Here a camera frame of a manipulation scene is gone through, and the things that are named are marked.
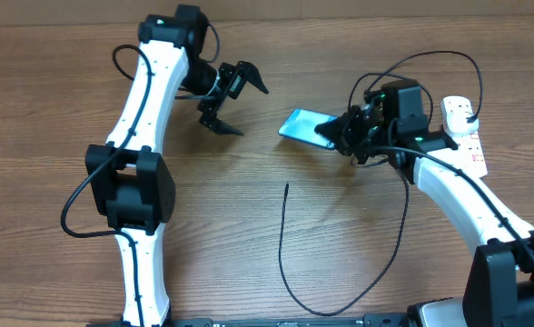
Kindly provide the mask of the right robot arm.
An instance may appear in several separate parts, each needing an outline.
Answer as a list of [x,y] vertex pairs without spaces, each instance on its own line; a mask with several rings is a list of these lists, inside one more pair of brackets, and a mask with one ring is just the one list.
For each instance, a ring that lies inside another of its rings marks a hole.
[[415,304],[410,326],[534,326],[534,228],[473,172],[443,130],[430,131],[415,80],[367,92],[363,105],[319,124],[317,134],[364,163],[376,155],[427,194],[472,251],[464,294]]

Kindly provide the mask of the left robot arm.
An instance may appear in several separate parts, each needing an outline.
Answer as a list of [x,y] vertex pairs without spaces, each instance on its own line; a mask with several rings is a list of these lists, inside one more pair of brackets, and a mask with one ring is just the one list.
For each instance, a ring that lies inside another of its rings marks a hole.
[[200,57],[209,26],[195,5],[178,5],[172,16],[148,15],[140,23],[140,58],[122,115],[105,144],[89,146],[85,155],[98,213],[122,257],[125,305],[119,326],[163,326],[171,315],[163,234],[176,188],[163,143],[173,103],[193,97],[203,126],[237,135],[238,129],[218,117],[224,100],[237,98],[246,84],[268,91],[254,64],[213,68]]

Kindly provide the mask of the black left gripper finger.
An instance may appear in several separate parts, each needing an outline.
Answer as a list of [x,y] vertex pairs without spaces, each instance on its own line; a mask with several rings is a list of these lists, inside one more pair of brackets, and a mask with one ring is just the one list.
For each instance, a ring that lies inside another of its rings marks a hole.
[[232,127],[230,126],[229,124],[221,121],[220,119],[218,118],[213,118],[209,123],[208,123],[208,128],[218,134],[218,135],[239,135],[239,136],[244,136],[244,133],[238,129],[236,129],[235,127]]
[[262,80],[259,69],[254,64],[246,61],[239,61],[237,67],[239,69],[239,76],[241,77],[241,81],[236,87],[237,94],[241,92],[246,83],[250,83],[264,94],[269,93],[269,90]]

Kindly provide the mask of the blue Samsung Galaxy smartphone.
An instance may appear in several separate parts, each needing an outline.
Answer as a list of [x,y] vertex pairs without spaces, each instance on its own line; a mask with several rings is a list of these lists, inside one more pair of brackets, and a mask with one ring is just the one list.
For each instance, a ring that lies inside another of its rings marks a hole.
[[278,135],[326,150],[333,150],[335,144],[317,134],[315,127],[334,119],[336,119],[336,116],[298,108],[282,124],[278,130]]

